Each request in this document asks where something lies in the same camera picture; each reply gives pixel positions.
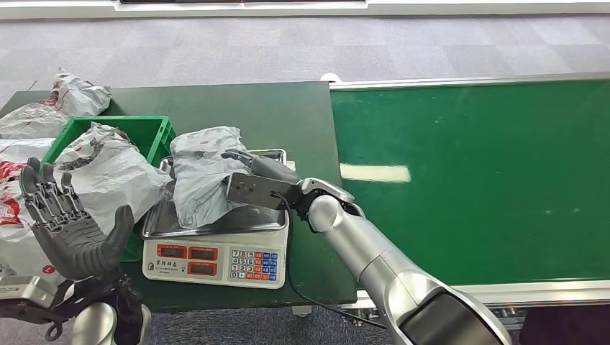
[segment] weighing scale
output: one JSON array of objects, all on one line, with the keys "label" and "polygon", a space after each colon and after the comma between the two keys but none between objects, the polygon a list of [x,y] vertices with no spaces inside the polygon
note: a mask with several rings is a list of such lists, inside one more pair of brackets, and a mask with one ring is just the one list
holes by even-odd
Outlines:
[{"label": "weighing scale", "polygon": [[[251,151],[287,164],[281,149]],[[167,157],[161,170],[173,177]],[[236,208],[213,224],[182,229],[169,183],[161,201],[145,216],[142,237],[142,273],[151,280],[193,282],[278,289],[284,284],[287,211],[258,206]]]}]

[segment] table edge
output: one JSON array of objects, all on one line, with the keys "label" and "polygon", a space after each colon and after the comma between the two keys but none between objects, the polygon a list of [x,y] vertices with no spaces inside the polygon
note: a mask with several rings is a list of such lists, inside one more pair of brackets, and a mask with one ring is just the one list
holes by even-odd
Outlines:
[{"label": "table edge", "polygon": [[[610,280],[455,285],[452,287],[472,295],[488,308],[610,303]],[[359,290],[358,301],[344,304],[342,308],[376,307],[366,291]]]},{"label": "table edge", "polygon": [[477,78],[435,78],[378,81],[341,81],[329,83],[330,91],[354,91],[389,88],[413,88],[425,86],[493,85],[507,83],[536,83],[550,81],[599,81],[610,79],[610,73],[562,73],[548,75],[528,75],[522,77],[477,77]]}]

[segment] white plastic bag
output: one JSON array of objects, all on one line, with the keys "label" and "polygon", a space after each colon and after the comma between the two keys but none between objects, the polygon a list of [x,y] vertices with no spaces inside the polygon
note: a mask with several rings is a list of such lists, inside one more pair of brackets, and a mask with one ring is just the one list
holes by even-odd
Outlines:
[{"label": "white plastic bag", "polygon": [[108,108],[110,89],[60,69],[50,97],[15,109],[0,119],[0,138],[55,138],[74,116],[96,116]]},{"label": "white plastic bag", "polygon": [[95,122],[55,160],[57,181],[64,171],[72,173],[74,190],[105,234],[112,230],[119,206],[129,204],[138,221],[171,181],[146,161],[124,132]]},{"label": "white plastic bag", "polygon": [[170,145],[176,174],[173,201],[178,222],[186,229],[214,223],[241,204],[227,200],[222,182],[232,173],[250,173],[243,163],[224,159],[227,149],[246,151],[240,130],[220,126],[176,137]]},{"label": "white plastic bag", "polygon": [[42,157],[54,139],[0,139],[0,277],[39,275],[59,284],[64,279],[51,265],[30,227],[19,173],[30,157]]}]

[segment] green plastic crate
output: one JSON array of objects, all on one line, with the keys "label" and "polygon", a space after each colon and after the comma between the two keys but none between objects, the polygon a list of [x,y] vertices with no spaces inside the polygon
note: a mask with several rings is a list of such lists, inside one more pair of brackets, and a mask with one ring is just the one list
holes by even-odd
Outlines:
[{"label": "green plastic crate", "polygon": [[[63,127],[42,162],[53,163],[63,149],[91,128],[93,121],[116,127],[127,133],[140,153],[155,167],[158,167],[161,160],[170,154],[170,143],[176,137],[167,116],[73,117]],[[133,262],[140,259],[142,259],[142,239],[133,233],[127,240],[121,261]]]}]

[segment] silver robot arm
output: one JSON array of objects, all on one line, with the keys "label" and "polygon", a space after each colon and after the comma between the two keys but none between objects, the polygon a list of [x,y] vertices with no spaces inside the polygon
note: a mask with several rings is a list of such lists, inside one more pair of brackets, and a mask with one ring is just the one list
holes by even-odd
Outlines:
[{"label": "silver robot arm", "polygon": [[309,222],[363,284],[395,344],[511,343],[484,305],[422,270],[371,222],[346,212],[334,196],[314,199]]},{"label": "silver robot arm", "polygon": [[364,285],[395,344],[511,344],[489,309],[413,263],[364,217],[345,190],[316,178],[301,180],[287,167],[247,152],[224,155],[242,161],[254,173],[234,173],[228,199],[274,209],[286,208],[288,202]]}]

